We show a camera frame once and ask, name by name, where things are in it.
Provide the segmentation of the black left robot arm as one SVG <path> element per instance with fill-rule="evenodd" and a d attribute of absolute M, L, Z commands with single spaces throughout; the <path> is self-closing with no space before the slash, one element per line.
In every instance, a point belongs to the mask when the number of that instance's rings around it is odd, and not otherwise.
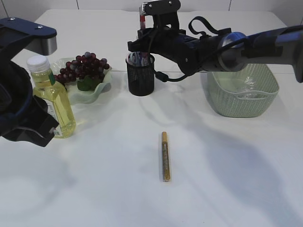
<path fill-rule="evenodd" d="M 48 114 L 46 102 L 33 94 L 27 71 L 12 61 L 27 48 L 50 55 L 57 49 L 56 37 L 0 39 L 0 135 L 12 142 L 27 141 L 45 147 L 59 123 Z"/>

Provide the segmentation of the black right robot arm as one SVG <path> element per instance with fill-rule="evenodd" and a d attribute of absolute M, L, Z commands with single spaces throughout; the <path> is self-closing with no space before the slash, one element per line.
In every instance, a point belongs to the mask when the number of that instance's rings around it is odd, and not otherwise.
<path fill-rule="evenodd" d="M 170 78 L 154 71 L 162 82 L 179 82 L 201 71 L 238 72 L 248 64 L 291 65 L 296 80 L 303 81 L 303 27 L 291 26 L 246 36 L 230 28 L 216 30 L 201 16 L 198 20 L 213 35 L 189 30 L 199 38 L 188 36 L 179 28 L 177 12 L 153 15 L 153 27 L 138 33 L 136 41 L 128 42 L 131 52 L 158 54 L 175 62 L 183 76 Z"/>

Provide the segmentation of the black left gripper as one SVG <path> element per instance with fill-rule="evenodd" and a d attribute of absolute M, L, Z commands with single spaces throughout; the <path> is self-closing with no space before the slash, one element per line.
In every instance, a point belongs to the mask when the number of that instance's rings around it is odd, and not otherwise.
<path fill-rule="evenodd" d="M 54 130 L 59 126 L 57 120 L 47 111 L 46 101 L 34 95 L 21 118 L 13 119 L 13 115 L 0 118 L 0 135 L 12 142 L 26 141 L 45 147 L 53 139 Z"/>

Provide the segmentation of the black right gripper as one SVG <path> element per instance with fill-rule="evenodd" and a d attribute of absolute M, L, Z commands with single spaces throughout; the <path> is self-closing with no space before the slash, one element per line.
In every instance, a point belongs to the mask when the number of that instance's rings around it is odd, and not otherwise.
<path fill-rule="evenodd" d="M 181 71 L 187 71 L 189 63 L 189 36 L 179 28 L 177 12 L 153 15 L 153 27 L 142 30 L 138 39 L 127 43 L 131 52 L 158 54 L 175 62 Z"/>

